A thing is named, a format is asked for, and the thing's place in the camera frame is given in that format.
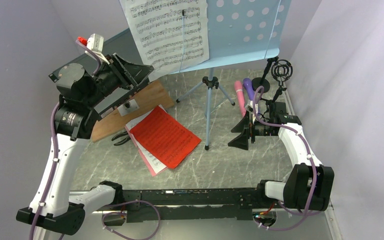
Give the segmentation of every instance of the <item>music sheet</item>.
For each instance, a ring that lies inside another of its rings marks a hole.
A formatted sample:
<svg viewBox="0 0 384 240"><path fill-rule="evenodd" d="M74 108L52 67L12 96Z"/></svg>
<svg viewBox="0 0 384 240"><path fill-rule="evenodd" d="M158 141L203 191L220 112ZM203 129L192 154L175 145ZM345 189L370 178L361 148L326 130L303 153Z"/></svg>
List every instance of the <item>music sheet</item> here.
<svg viewBox="0 0 384 240"><path fill-rule="evenodd" d="M155 68L150 81L210 58L206 0L120 3L143 64Z"/></svg>

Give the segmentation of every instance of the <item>gray marble tabletop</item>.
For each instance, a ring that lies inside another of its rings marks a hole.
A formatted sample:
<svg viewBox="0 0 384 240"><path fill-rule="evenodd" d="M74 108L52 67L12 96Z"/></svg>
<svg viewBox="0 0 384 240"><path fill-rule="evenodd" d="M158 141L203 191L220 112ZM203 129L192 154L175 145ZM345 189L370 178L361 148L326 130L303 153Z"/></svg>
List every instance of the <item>gray marble tabletop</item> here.
<svg viewBox="0 0 384 240"><path fill-rule="evenodd" d="M214 76L236 101L234 82L252 79L262 73L262 70L216 69ZM207 75L207 70L198 70L166 75L160 80L175 101ZM271 77L268 79L271 88L264 97L272 98L277 83ZM283 180L292 169L292 164L279 137L257 137L254 144L250 143L248 151L228 147L228 142L238 135L230 130L242 116L238 104L232 106L220 90L213 91L212 105L224 101L211 114L210 149L204 150L206 97L207 88L201 86L167 109L179 123L202 139L178 167L166 169L153 177L132 141L113 146L112 137L107 137L96 143L91 142L85 149L71 189L89 190L103 180L117 182L124 189L239 188L256 187L260 180ZM284 95L278 101L284 102Z"/></svg>

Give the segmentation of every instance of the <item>red paper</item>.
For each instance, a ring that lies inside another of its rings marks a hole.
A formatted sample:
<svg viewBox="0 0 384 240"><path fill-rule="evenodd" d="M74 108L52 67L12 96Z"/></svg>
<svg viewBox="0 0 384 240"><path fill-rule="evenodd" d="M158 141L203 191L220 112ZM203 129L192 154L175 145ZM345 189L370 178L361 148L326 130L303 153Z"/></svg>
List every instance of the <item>red paper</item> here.
<svg viewBox="0 0 384 240"><path fill-rule="evenodd" d="M134 138L170 169L196 148L201 139L160 107L130 130Z"/></svg>

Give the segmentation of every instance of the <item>gray wall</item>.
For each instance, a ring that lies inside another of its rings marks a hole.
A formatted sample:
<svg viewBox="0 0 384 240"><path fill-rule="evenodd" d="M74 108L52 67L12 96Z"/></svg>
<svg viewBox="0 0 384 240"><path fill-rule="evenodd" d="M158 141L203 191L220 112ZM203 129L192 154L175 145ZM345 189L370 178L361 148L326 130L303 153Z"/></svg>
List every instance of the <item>gray wall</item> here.
<svg viewBox="0 0 384 240"><path fill-rule="evenodd" d="M321 1L291 1L281 36L279 57L291 59ZM78 36L89 37L94 33L109 39L129 28L119 0L51 0L51 2L73 39ZM265 65L266 61L261 60L229 65L224 68L260 69Z"/></svg>
<svg viewBox="0 0 384 240"><path fill-rule="evenodd" d="M27 239L17 210L33 199L58 93L48 74L77 57L48 0L0 0L0 240Z"/></svg>
<svg viewBox="0 0 384 240"><path fill-rule="evenodd" d="M384 1L323 0L291 62L291 101L335 171L344 239L384 240Z"/></svg>

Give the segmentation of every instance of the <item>blue music stand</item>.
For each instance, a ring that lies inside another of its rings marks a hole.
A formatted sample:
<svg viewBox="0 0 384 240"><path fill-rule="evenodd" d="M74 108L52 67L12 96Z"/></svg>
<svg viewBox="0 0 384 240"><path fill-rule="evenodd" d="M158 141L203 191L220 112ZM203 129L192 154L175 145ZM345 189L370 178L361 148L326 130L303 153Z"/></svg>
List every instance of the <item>blue music stand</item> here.
<svg viewBox="0 0 384 240"><path fill-rule="evenodd" d="M212 81L217 81L214 68L276 57L291 0L208 0L207 4L209 60L174 72L209 69L208 78L176 100L179 103L207 85L205 150L210 148L211 94L216 87ZM221 84L218 88L235 105Z"/></svg>

